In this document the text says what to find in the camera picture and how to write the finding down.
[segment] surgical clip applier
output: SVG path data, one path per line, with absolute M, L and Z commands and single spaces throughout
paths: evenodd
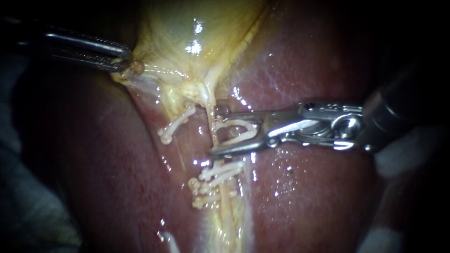
M 350 149 L 361 128 L 362 107 L 328 102 L 300 103 L 277 112 L 244 112 L 219 115 L 218 120 L 241 119 L 258 125 L 255 137 L 210 152 L 215 159 L 275 148 L 286 142 Z

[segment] metal instrument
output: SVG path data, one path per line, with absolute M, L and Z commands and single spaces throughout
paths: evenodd
M 63 60 L 107 72 L 121 72 L 131 61 L 131 51 L 118 42 L 76 33 L 37 20 L 0 17 L 2 50 Z
M 257 125 L 257 135 L 211 150 L 215 159 L 275 148 L 286 142 L 351 149 L 362 129 L 362 107 L 328 102 L 309 102 L 277 112 L 244 112 L 219 115 L 218 120 L 241 119 Z

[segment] clip applier jaw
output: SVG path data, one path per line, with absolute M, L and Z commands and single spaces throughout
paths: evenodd
M 240 119 L 256 124 L 258 133 L 249 140 L 214 147 L 214 159 L 232 157 L 286 142 L 350 149 L 361 130 L 362 108 L 328 102 L 300 103 L 290 109 L 274 112 L 244 112 L 218 115 L 223 121 Z

